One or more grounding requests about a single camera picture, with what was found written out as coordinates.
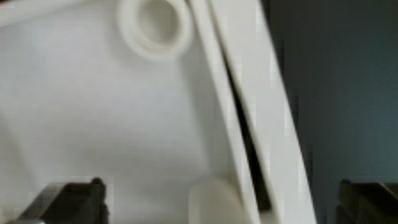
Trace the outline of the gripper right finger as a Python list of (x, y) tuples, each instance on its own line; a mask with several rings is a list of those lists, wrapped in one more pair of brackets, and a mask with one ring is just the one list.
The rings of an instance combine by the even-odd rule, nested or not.
[(340, 183), (336, 224), (398, 224), (398, 183)]

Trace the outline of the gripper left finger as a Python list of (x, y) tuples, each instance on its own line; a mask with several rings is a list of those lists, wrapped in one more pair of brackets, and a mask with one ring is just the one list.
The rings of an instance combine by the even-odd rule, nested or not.
[(105, 200), (107, 185), (100, 178), (52, 183), (11, 224), (110, 224)]

